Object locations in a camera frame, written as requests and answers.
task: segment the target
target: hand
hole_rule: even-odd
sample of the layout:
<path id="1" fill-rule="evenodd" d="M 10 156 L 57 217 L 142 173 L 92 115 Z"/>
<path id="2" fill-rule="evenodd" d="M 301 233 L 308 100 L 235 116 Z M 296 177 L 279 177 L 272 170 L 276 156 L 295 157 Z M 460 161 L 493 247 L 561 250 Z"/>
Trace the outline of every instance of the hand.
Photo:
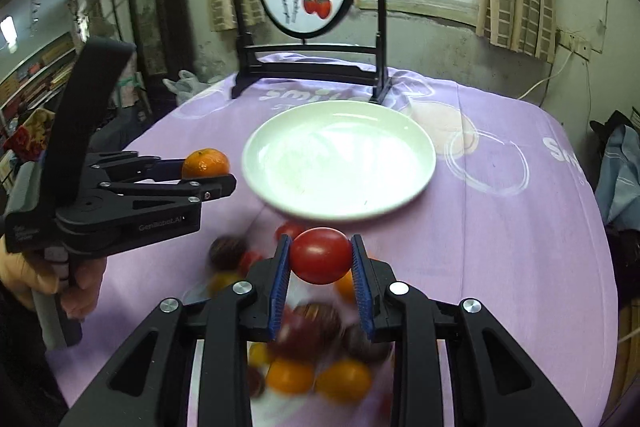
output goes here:
<path id="1" fill-rule="evenodd" d="M 95 310 L 102 276 L 107 259 L 85 261 L 76 269 L 77 286 L 67 288 L 60 296 L 60 303 L 69 318 L 83 319 Z M 36 255 L 7 253 L 4 237 L 0 239 L 0 282 L 25 307 L 34 309 L 31 290 L 46 295 L 58 292 L 60 281 L 53 268 Z"/>

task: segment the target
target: orange tomato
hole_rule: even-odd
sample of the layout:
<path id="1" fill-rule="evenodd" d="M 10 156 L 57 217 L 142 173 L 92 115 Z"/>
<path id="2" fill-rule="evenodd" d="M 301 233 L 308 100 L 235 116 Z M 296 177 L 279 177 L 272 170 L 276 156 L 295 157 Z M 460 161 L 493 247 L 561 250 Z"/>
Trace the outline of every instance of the orange tomato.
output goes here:
<path id="1" fill-rule="evenodd" d="M 343 300 L 355 304 L 356 295 L 353 288 L 353 275 L 351 274 L 351 270 L 349 270 L 344 277 L 334 282 L 334 287 Z"/>
<path id="2" fill-rule="evenodd" d="M 358 402 L 371 387 L 369 368 L 358 360 L 340 360 L 325 369 L 316 380 L 316 391 L 330 400 Z"/>
<path id="3" fill-rule="evenodd" d="M 192 152 L 182 164 L 182 178 L 211 178 L 229 174 L 229 158 L 217 149 L 200 149 Z"/>
<path id="4" fill-rule="evenodd" d="M 312 363 L 275 359 L 267 373 L 266 383 L 280 393 L 303 394 L 313 387 L 314 377 Z"/>

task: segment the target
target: fluorescent light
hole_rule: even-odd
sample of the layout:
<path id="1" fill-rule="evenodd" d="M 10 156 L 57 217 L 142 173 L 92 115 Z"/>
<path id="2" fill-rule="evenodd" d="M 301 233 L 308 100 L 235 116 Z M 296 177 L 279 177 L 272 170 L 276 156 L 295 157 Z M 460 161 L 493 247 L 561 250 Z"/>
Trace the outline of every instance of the fluorescent light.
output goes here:
<path id="1" fill-rule="evenodd" d="M 10 16 L 0 22 L 0 30 L 9 46 L 13 46 L 18 40 L 18 34 L 15 32 L 14 20 Z"/>

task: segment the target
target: purple tablecloth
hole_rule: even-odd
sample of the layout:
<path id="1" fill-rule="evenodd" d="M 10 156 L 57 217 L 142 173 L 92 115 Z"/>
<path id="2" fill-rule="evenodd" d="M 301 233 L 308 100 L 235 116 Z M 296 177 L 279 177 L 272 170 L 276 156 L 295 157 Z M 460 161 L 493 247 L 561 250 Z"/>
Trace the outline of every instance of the purple tablecloth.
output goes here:
<path id="1" fill-rule="evenodd" d="M 264 60 L 331 61 L 291 54 Z M 370 254 L 431 298 L 484 302 L 583 426 L 595 427 L 616 354 L 616 287 L 600 214 L 564 131 L 529 103 L 411 71 L 390 68 L 390 74 L 393 87 L 385 105 L 410 114 L 428 131 L 438 153 L 436 171 L 412 203 L 342 231 L 361 233 Z M 273 232 L 284 216 L 266 207 L 242 178 L 241 152 L 250 134 L 287 108 L 365 100 L 370 91 L 270 79 L 230 101 L 232 81 L 181 105 L 129 147 L 163 158 L 215 147 L 229 156 L 238 188 L 225 200 L 203 205 L 198 233 L 110 258 L 97 310 L 84 323 L 84 340 L 49 355 L 70 404 L 162 298 L 182 297 L 202 283 L 213 239 L 247 233 L 253 248 L 273 252 Z M 401 165 L 394 175 L 402 175 Z M 335 298 L 331 287 L 309 286 L 308 295 Z M 309 396 L 270 417 L 257 415 L 254 422 L 373 425 L 387 382 L 383 370 L 359 407 L 328 407 Z"/>

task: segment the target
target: dark red tomato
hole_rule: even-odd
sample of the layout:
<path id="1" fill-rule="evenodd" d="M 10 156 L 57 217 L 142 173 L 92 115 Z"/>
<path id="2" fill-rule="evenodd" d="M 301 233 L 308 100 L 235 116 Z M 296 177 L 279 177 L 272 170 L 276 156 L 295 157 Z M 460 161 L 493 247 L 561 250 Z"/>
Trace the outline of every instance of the dark red tomato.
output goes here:
<path id="1" fill-rule="evenodd" d="M 311 284 L 337 281 L 351 269 L 352 258 L 347 236 L 327 228 L 301 233 L 289 251 L 292 272 Z"/>
<path id="2" fill-rule="evenodd" d="M 297 313 L 284 314 L 280 331 L 268 348 L 271 354 L 283 359 L 316 360 L 324 348 L 320 325 Z"/>
<path id="3" fill-rule="evenodd" d="M 255 250 L 248 250 L 244 252 L 240 258 L 240 263 L 238 263 L 238 271 L 240 272 L 240 275 L 242 275 L 242 277 L 246 277 L 249 273 L 249 269 L 254 265 L 254 263 L 257 263 L 262 259 L 264 259 L 264 256 Z"/>
<path id="4" fill-rule="evenodd" d="M 302 225 L 300 225 L 300 223 L 296 223 L 294 221 L 285 221 L 276 229 L 276 233 L 273 235 L 273 237 L 275 238 L 277 243 L 283 233 L 286 233 L 290 238 L 295 239 L 305 230 L 306 227 L 303 227 Z"/>

